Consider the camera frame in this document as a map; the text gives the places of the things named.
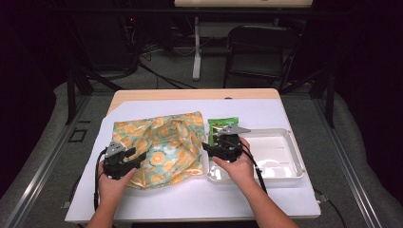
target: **floral cloth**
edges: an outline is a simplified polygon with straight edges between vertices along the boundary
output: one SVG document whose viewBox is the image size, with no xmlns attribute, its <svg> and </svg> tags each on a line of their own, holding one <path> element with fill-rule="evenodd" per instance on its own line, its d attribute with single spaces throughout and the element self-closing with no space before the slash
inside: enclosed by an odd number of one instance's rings
<svg viewBox="0 0 403 228">
<path fill-rule="evenodd" d="M 136 147 L 130 160 L 146 153 L 130 187 L 158 188 L 203 173 L 200 149 L 204 124 L 200 112 L 117 122 L 112 140 L 127 149 Z"/>
</svg>

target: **white tray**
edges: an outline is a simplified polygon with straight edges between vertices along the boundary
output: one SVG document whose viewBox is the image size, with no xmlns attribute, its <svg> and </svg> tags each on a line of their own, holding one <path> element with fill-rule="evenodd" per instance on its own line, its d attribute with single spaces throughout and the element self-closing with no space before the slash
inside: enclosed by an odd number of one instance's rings
<svg viewBox="0 0 403 228">
<path fill-rule="evenodd" d="M 240 134 L 240 137 L 250 143 L 251 153 L 264 180 L 297 180 L 306 172 L 291 131 L 283 128 L 256 129 Z M 228 174 L 210 158 L 207 177 L 215 182 L 231 181 Z"/>
</svg>

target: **chair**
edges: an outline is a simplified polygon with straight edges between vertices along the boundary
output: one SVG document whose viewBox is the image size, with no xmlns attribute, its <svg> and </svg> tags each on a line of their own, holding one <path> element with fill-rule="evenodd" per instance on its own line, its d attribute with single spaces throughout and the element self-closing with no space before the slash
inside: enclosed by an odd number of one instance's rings
<svg viewBox="0 0 403 228">
<path fill-rule="evenodd" d="M 299 39 L 298 33 L 290 28 L 233 28 L 228 34 L 222 87 L 226 87 L 229 76 L 242 76 L 267 79 L 270 84 L 279 81 L 278 91 L 281 91 L 287 82 Z"/>
</svg>

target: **green snack bag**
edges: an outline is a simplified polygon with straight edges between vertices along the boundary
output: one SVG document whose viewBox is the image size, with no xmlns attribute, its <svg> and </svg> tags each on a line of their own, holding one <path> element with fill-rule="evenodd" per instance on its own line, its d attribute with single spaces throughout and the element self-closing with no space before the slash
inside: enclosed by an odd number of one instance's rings
<svg viewBox="0 0 403 228">
<path fill-rule="evenodd" d="M 208 143 L 210 145 L 214 145 L 214 143 L 216 143 L 217 138 L 219 137 L 219 130 L 223 129 L 228 125 L 238 125 L 239 123 L 238 117 L 231 117 L 224 119 L 209 119 L 207 121 L 210 128 L 208 137 Z"/>
</svg>

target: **white table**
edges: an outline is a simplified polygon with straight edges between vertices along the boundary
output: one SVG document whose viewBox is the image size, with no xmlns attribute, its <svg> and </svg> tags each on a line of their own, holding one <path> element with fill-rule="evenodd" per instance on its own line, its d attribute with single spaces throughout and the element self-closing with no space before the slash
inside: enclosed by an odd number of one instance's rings
<svg viewBox="0 0 403 228">
<path fill-rule="evenodd" d="M 285 128 L 292 132 L 274 89 L 118 91 L 101 125 L 66 221 L 87 222 L 94 213 L 95 163 L 110 142 L 114 122 L 194 111 L 201 112 L 205 123 L 211 118 L 238 116 L 243 127 Z M 320 215 L 308 173 L 299 180 L 267 181 L 266 187 L 273 201 L 291 218 Z M 202 175 L 154 190 L 126 188 L 115 219 L 127 222 L 237 220 L 253 219 L 253 213 L 234 183 L 214 183 Z"/>
</svg>

